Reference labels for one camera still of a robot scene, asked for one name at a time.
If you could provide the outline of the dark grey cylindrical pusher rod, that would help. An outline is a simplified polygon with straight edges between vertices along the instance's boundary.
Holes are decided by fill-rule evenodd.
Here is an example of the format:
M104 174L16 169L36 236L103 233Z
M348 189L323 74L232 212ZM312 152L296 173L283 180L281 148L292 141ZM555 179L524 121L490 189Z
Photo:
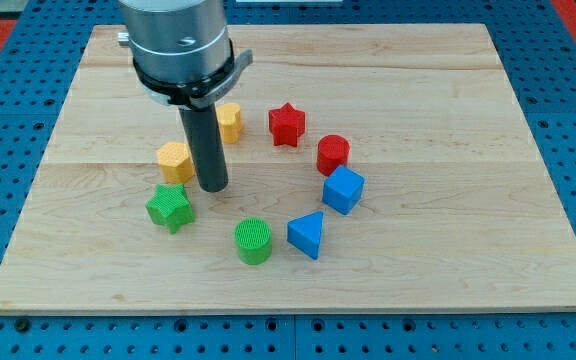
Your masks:
M229 178L215 106L179 112L201 189L224 190Z

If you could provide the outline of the black clamp ring mount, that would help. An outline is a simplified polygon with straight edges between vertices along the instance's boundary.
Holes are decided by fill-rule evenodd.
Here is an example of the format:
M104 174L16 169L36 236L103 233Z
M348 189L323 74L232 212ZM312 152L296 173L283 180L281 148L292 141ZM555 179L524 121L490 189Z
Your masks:
M223 98L253 63L248 49L236 55L230 40L131 42L133 66L142 87L162 105L201 109Z

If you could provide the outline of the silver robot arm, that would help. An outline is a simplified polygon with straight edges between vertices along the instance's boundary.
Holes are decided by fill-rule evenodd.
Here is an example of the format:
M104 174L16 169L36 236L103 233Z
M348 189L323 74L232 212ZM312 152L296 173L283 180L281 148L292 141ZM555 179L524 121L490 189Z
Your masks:
M220 0L120 0L126 29L120 45L154 101L178 108L200 187L220 192L229 182L216 102L253 63L236 54Z

